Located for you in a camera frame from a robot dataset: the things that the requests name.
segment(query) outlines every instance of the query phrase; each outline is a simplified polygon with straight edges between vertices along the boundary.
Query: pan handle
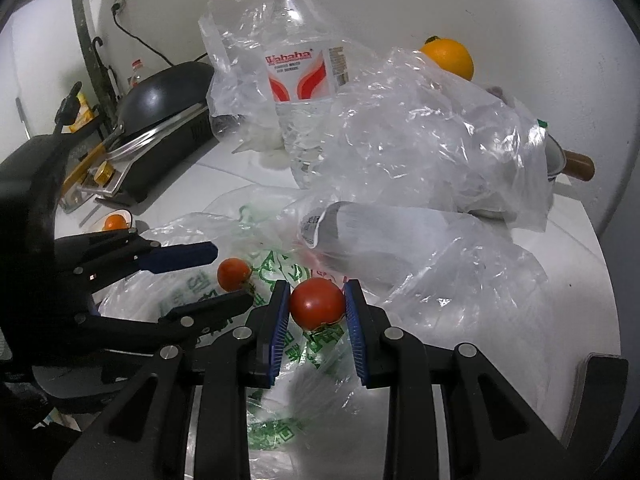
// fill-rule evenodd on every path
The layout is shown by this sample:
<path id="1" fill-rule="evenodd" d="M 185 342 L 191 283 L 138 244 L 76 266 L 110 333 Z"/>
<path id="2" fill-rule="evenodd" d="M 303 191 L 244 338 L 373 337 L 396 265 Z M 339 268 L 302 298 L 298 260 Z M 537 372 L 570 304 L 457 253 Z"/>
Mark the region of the pan handle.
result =
<path id="1" fill-rule="evenodd" d="M 562 170 L 564 174 L 585 182 L 593 178 L 596 173 L 596 167 L 591 157 L 581 153 L 568 152 L 567 150 L 564 150 L 564 155 L 566 156 L 566 165 Z"/>

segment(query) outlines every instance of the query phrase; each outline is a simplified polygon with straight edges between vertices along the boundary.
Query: red and white label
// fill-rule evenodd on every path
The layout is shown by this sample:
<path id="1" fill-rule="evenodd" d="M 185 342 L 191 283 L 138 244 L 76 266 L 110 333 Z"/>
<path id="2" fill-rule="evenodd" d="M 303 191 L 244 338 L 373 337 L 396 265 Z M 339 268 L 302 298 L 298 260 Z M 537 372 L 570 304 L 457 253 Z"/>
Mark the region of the red and white label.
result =
<path id="1" fill-rule="evenodd" d="M 342 46 L 326 41 L 267 51 L 264 60 L 276 102 L 329 97 L 349 80 Z"/>

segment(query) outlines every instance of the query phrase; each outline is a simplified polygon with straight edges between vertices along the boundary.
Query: brown wooden handle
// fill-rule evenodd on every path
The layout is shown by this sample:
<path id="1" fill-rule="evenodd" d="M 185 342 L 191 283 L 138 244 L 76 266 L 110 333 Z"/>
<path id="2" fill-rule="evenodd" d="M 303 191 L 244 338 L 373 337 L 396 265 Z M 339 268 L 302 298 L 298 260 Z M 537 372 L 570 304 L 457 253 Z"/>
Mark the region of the brown wooden handle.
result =
<path id="1" fill-rule="evenodd" d="M 566 165 L 562 172 L 585 182 L 590 181 L 596 173 L 596 167 L 590 156 L 564 150 Z"/>
<path id="2" fill-rule="evenodd" d="M 104 149 L 104 144 L 98 144 L 94 149 L 92 149 L 88 155 L 78 164 L 74 170 L 69 173 L 68 177 L 66 177 L 65 181 L 62 183 L 62 192 L 60 196 L 65 196 L 66 192 L 71 189 L 71 186 L 75 184 L 91 167 L 94 161 L 101 155 L 105 154 L 106 150 Z"/>

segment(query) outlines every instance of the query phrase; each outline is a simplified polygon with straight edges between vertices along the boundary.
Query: red swoosh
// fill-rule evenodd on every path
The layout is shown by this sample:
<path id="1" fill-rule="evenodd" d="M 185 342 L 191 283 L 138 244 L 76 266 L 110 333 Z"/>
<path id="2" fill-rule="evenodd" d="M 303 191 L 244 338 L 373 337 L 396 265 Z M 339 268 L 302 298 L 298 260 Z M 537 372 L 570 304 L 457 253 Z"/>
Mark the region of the red swoosh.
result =
<path id="1" fill-rule="evenodd" d="M 298 99 L 311 99 L 314 89 L 324 78 L 326 78 L 326 68 L 324 67 L 323 61 L 322 65 L 319 66 L 315 72 L 302 78 L 300 83 L 298 83 Z"/>
<path id="2" fill-rule="evenodd" d="M 289 92 L 287 92 L 286 87 L 277 79 L 269 77 L 269 84 L 271 85 L 271 92 L 273 93 L 273 98 L 279 102 L 289 101 Z"/>

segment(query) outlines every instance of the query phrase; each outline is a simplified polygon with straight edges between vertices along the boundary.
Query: orange fruit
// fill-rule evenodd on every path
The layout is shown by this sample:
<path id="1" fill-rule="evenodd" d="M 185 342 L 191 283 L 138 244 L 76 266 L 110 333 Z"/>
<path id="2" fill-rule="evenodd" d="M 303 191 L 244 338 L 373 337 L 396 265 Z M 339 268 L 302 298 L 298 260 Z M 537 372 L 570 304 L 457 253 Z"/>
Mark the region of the orange fruit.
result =
<path id="1" fill-rule="evenodd" d="M 240 290 L 251 276 L 251 267 L 240 258 L 227 258 L 218 267 L 218 283 L 223 290 Z"/>
<path id="2" fill-rule="evenodd" d="M 424 43 L 420 52 L 433 59 L 441 69 L 459 75 L 467 81 L 471 81 L 474 76 L 471 55 L 466 47 L 456 40 L 433 36 Z"/>
<path id="3" fill-rule="evenodd" d="M 124 216 L 119 214 L 109 215 L 104 221 L 103 231 L 114 231 L 116 229 L 127 229 L 129 225 L 124 219 Z"/>

